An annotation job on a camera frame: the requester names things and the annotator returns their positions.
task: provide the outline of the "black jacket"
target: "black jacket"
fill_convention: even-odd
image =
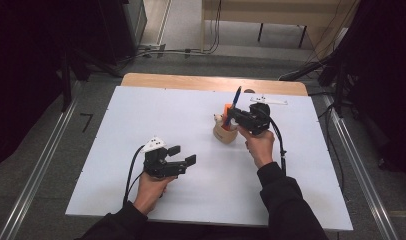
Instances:
[[[303,199],[296,180],[286,177],[277,163],[257,172],[262,184],[260,195],[269,212],[269,235],[276,240],[323,240],[324,230]],[[147,217],[128,202],[116,214],[107,214],[80,239],[134,239]]]

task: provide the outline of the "wooden table edge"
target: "wooden table edge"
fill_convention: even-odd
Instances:
[[[184,76],[168,74],[128,73],[121,86],[153,87],[185,90],[207,90],[235,92],[251,89],[255,93],[308,96],[306,86],[301,82],[258,80],[233,77]]]

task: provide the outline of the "black curtain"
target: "black curtain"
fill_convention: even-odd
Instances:
[[[49,2],[0,0],[0,162],[61,93]]]
[[[385,160],[406,172],[406,1],[362,0],[361,7],[368,17],[346,49],[348,72],[359,77],[349,98]]]

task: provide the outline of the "blue pen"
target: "blue pen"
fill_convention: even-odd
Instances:
[[[235,108],[235,105],[237,104],[237,101],[238,101],[238,97],[240,97],[240,93],[241,93],[241,86],[237,89],[237,92],[235,93],[235,97],[234,97],[234,100],[232,101],[231,108]],[[230,121],[231,121],[231,118],[228,116],[227,119],[225,120],[224,125],[228,126]]]

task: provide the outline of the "white tabletop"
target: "white tabletop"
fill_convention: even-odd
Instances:
[[[237,107],[248,111],[254,94],[242,93]],[[66,210],[67,215],[103,216],[122,207],[135,151],[154,136],[167,147],[181,145],[168,161],[196,154],[197,163],[169,184],[149,218],[155,221],[266,226],[257,168],[238,136],[229,145],[212,133],[214,113],[222,113],[234,93],[117,87]],[[349,214],[319,122],[309,97],[267,95],[287,101],[270,105],[287,151],[287,175],[295,178],[322,227],[352,230]],[[274,159],[279,157],[275,142]],[[138,155],[133,178],[142,171]],[[130,194],[134,200],[136,184]]]

